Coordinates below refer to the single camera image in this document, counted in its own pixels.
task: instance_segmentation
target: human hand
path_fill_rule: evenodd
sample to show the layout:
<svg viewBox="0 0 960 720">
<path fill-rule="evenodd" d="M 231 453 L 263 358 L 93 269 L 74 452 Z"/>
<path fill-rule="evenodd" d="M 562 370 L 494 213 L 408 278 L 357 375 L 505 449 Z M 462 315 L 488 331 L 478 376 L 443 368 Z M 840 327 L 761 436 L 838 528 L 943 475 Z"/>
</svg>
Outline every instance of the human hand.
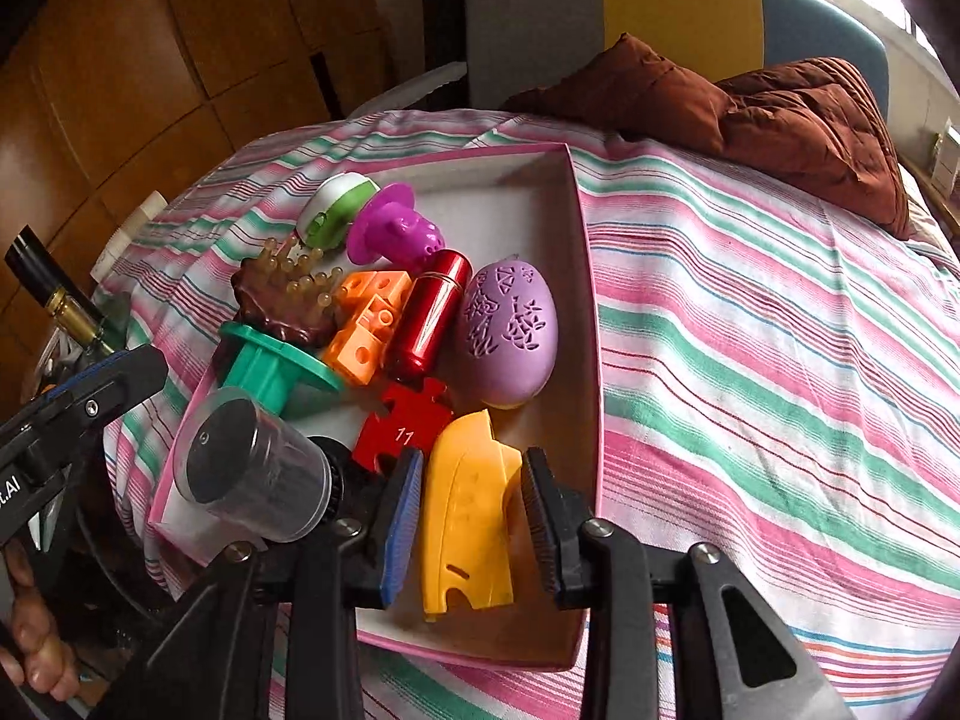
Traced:
<svg viewBox="0 0 960 720">
<path fill-rule="evenodd" d="M 11 539 L 4 558 L 16 597 L 10 628 L 24 659 L 21 664 L 0 647 L 0 665 L 15 685 L 22 685 L 26 678 L 38 693 L 50 693 L 58 701 L 73 698 L 80 689 L 73 649 L 56 633 L 56 620 L 34 584 L 27 553 L 19 541 Z"/>
</svg>

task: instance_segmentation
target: red bottle cap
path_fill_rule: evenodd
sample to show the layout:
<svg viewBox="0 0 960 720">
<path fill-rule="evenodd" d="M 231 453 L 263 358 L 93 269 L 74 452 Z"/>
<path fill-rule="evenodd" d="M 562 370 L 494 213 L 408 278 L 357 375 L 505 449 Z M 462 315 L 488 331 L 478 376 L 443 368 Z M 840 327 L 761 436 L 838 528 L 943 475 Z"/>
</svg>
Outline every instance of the red bottle cap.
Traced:
<svg viewBox="0 0 960 720">
<path fill-rule="evenodd" d="M 467 288 L 473 269 L 470 267 L 470 261 L 459 251 L 452 248 L 442 248 L 426 261 L 424 272 L 421 275 L 437 274 L 443 278 L 448 278 L 460 285 L 461 290 Z"/>
</svg>

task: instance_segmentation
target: red puzzle piece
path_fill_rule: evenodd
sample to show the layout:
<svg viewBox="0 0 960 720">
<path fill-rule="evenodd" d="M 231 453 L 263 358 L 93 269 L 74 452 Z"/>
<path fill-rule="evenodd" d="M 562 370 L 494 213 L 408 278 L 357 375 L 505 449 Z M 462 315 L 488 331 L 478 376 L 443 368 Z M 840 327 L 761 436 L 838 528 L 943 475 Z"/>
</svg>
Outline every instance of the red puzzle piece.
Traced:
<svg viewBox="0 0 960 720">
<path fill-rule="evenodd" d="M 372 413 L 367 417 L 353 449 L 353 459 L 365 469 L 380 471 L 377 458 L 397 458 L 405 446 L 416 447 L 428 458 L 440 431 L 453 420 L 453 410 L 437 402 L 445 391 L 446 384 L 429 376 L 424 378 L 420 392 L 392 382 L 382 397 L 390 413 Z"/>
</svg>

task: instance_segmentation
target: purple egg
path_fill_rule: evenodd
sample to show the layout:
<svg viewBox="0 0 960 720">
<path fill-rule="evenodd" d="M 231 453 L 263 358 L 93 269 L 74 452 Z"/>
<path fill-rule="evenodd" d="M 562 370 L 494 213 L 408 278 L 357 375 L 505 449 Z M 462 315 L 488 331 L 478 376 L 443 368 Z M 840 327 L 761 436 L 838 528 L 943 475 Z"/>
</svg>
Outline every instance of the purple egg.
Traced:
<svg viewBox="0 0 960 720">
<path fill-rule="evenodd" d="M 544 276 L 523 260 L 477 271 L 457 317 L 464 384 L 495 409 L 515 409 L 550 378 L 557 357 L 557 311 Z"/>
</svg>

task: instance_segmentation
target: headboard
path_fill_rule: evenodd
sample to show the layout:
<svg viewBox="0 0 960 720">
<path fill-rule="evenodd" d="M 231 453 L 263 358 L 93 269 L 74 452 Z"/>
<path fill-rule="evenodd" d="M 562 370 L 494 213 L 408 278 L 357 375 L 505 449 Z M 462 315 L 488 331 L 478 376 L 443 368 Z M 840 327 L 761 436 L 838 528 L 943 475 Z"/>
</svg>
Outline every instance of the headboard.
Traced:
<svg viewBox="0 0 960 720">
<path fill-rule="evenodd" d="M 887 112 L 882 42 L 822 0 L 467 0 L 470 103 L 496 108 L 524 89 L 554 84 L 621 32 L 712 81 L 795 59 L 842 57 Z"/>
</svg>

